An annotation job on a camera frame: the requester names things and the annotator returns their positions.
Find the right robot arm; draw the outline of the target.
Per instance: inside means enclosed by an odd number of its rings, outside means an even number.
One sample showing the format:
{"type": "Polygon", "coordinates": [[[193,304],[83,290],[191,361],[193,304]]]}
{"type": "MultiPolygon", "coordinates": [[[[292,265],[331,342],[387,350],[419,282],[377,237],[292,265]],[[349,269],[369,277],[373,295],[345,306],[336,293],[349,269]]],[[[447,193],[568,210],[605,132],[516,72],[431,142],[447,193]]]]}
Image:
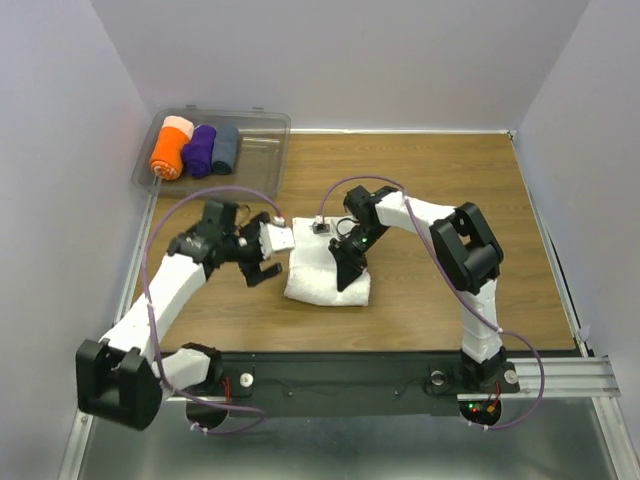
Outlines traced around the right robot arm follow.
{"type": "Polygon", "coordinates": [[[472,390],[491,384],[506,363],[495,300],[504,252],[479,207],[433,204],[390,186],[375,192],[358,186],[343,205],[355,226],[329,241],[337,289],[362,276],[367,251],[389,229],[417,234],[461,304],[461,381],[472,390]]]}

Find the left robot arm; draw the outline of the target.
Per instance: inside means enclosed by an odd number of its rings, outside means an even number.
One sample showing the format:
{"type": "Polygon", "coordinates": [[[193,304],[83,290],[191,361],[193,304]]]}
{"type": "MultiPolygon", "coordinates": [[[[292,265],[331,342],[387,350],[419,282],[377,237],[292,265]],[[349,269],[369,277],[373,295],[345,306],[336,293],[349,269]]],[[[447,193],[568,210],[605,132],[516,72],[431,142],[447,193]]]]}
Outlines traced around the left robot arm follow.
{"type": "Polygon", "coordinates": [[[220,352],[187,343],[163,356],[160,341],[188,300],[225,263],[238,265],[255,287],[279,275],[280,263],[261,265],[295,246],[292,230],[281,216],[260,212],[244,226],[236,224],[236,203],[209,200],[201,219],[174,237],[141,296],[99,340],[86,340],[75,355],[80,411],[142,431],[161,404],[180,395],[214,409],[192,428],[205,434],[238,411],[232,402],[233,381],[220,352]]]}

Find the white towel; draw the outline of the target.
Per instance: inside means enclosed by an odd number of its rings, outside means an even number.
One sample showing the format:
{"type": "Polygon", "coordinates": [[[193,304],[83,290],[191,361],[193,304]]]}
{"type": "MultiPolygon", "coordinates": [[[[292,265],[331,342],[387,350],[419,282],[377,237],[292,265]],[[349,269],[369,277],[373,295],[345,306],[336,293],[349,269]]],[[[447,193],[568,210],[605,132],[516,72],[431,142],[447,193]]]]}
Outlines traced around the white towel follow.
{"type": "Polygon", "coordinates": [[[326,217],[329,231],[314,233],[314,218],[294,217],[295,248],[289,254],[284,295],[292,300],[326,307],[364,307],[369,304],[371,276],[365,270],[343,291],[337,289],[337,266],[329,242],[338,239],[341,217],[326,217]]]}

